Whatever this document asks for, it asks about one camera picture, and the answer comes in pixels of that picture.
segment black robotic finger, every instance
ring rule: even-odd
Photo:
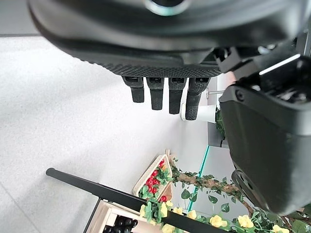
[[[186,82],[185,78],[169,78],[170,114],[179,114],[180,101]]]
[[[150,88],[151,108],[161,110],[163,105],[164,78],[146,78]]]
[[[143,78],[122,76],[126,85],[131,88],[134,103],[144,103],[144,81]]]
[[[186,120],[196,120],[201,93],[207,88],[210,78],[190,78],[186,101]]]

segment wooden crate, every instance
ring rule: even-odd
[[[165,150],[165,154],[158,156],[153,163],[148,167],[148,169],[144,172],[144,174],[142,175],[142,177],[138,180],[138,182],[136,183],[136,185],[133,188],[133,194],[135,196],[138,197],[139,195],[139,191],[141,190],[141,188],[146,184],[147,180],[149,179],[149,177],[152,175],[153,171],[156,170],[156,168],[158,167],[158,165],[160,164],[160,162],[162,161],[162,159],[164,160],[164,165],[168,168],[169,170],[169,177],[172,177],[173,173],[172,173],[172,169],[170,166],[170,161],[168,156],[170,155],[170,150]],[[164,192],[169,192],[169,190],[171,191],[170,193],[168,193],[167,197],[171,197],[168,200],[172,199],[172,187],[169,189],[169,187],[171,186],[171,182],[168,182],[166,185],[160,185],[159,187],[159,198],[158,200],[160,200],[160,198],[164,195]]]
[[[139,216],[139,212],[115,203],[100,200],[85,233],[102,233],[106,225],[114,226],[118,215],[138,220],[138,225],[132,229],[133,233],[162,232],[160,226],[151,225],[147,222],[147,219]]]

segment gray floor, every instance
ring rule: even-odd
[[[0,229],[79,233],[96,197],[45,175],[49,167],[131,192],[170,148],[198,170],[206,124],[133,104],[119,76],[43,38],[0,38]]]

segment yellow flower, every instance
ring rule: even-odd
[[[275,232],[275,233],[278,233],[278,232],[290,233],[290,230],[288,230],[286,228],[280,228],[278,225],[274,225],[272,231]]]
[[[166,204],[163,202],[161,205],[161,213],[163,214],[163,217],[167,217],[167,207]]]
[[[254,224],[248,215],[238,216],[238,221],[241,227],[252,228]]]
[[[211,217],[209,222],[212,224],[213,227],[226,227],[228,225],[227,221],[223,221],[222,218],[218,215]]]
[[[168,200],[165,204],[168,207],[172,207],[173,206],[173,203],[170,200]]]
[[[145,214],[146,214],[145,208],[146,208],[145,205],[142,205],[142,206],[140,207],[140,216],[141,216],[141,217],[145,217]]]
[[[195,210],[192,210],[190,212],[187,213],[187,217],[191,218],[191,219],[196,219],[196,212]]]
[[[174,213],[177,213],[177,214],[179,214],[179,215],[182,215],[182,214],[183,214],[183,208],[181,208],[181,207],[179,207],[179,208],[175,207],[175,208],[173,209],[173,212],[174,212]]]
[[[156,225],[156,222],[153,221],[153,220],[151,220],[149,223],[152,224],[152,225],[154,225],[154,226]]]
[[[169,224],[165,224],[162,228],[163,233],[172,233],[174,230],[175,230],[175,227]]]

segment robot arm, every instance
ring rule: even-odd
[[[29,0],[38,30],[66,53],[121,75],[134,102],[196,119],[210,77],[233,71],[220,99],[236,171],[258,207],[288,214],[311,202],[311,0]]]

